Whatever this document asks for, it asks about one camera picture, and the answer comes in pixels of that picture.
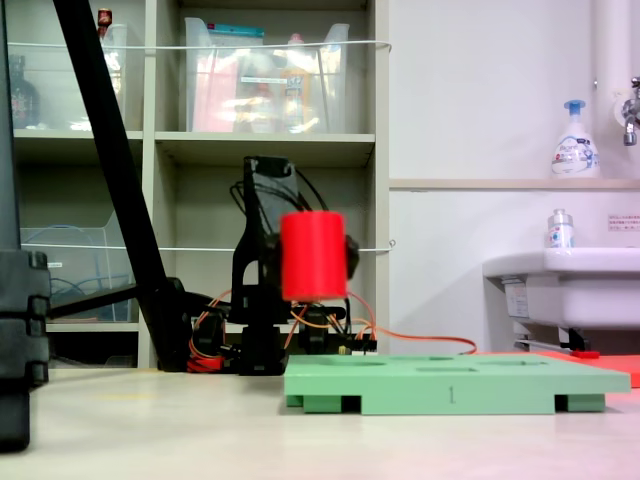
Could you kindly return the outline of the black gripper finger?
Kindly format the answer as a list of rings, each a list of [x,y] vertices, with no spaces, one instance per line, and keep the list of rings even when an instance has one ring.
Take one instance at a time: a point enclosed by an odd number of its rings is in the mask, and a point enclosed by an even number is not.
[[[360,262],[360,250],[358,243],[350,236],[346,236],[346,265],[347,279],[351,280]]]
[[[270,236],[270,284],[282,295],[282,244],[279,234]]]

